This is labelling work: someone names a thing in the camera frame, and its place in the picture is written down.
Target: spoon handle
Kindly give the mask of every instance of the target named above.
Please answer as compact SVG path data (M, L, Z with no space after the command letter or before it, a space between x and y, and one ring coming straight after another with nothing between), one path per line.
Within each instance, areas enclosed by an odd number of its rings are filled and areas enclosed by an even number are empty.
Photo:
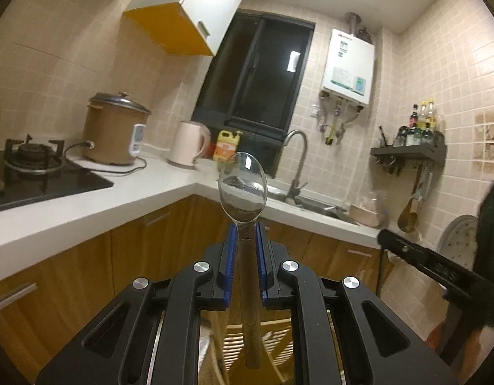
M245 366L261 366L261 322L259 304L258 260L256 256L255 223L238 224L238 272L240 275L240 308L243 325Z

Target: electrical outlet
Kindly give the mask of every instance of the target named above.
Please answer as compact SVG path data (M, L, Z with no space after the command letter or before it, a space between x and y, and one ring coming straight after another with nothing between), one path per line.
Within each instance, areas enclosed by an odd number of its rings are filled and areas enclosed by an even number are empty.
M320 112L320 107L318 107L317 105L313 104L313 108L311 109L310 117L318 118L318 113L319 112Z

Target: white cabinet door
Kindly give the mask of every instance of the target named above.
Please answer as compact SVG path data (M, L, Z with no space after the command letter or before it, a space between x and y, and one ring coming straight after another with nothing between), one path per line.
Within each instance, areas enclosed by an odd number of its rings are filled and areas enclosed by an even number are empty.
M182 0L181 6L208 44L213 55L231 23L241 0Z

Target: power cord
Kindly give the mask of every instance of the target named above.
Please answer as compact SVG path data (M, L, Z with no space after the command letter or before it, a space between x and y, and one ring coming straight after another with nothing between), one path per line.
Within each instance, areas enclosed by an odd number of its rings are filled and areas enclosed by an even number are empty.
M65 160L70 160L70 159L67 158L67 152L70 149L75 148L77 146L82 146L82 147L85 147L85 148L88 148L88 149L92 149L95 145L94 145L94 142L93 141L81 141L79 143L74 143L73 145L69 146L67 149L65 149L63 151L63 158ZM136 168L130 169L128 171L113 171L113 170L110 171L110 170L106 170L106 169L87 168L87 167L84 167L84 166L82 166L82 168L83 169L86 169L87 171L113 173L113 174L119 175L119 176L126 176L126 175L131 175L134 172L140 171L141 169L147 168L147 166L148 166L147 160L145 160L144 158L141 158L141 157L138 157L138 159L140 159L144 164L142 166L137 166Z

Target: electric kettle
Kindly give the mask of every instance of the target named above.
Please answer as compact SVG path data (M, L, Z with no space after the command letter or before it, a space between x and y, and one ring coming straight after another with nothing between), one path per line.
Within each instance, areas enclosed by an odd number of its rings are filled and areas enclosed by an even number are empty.
M181 122L172 140L168 162L184 168L194 168L195 160L202 157L209 145L208 127L197 122Z

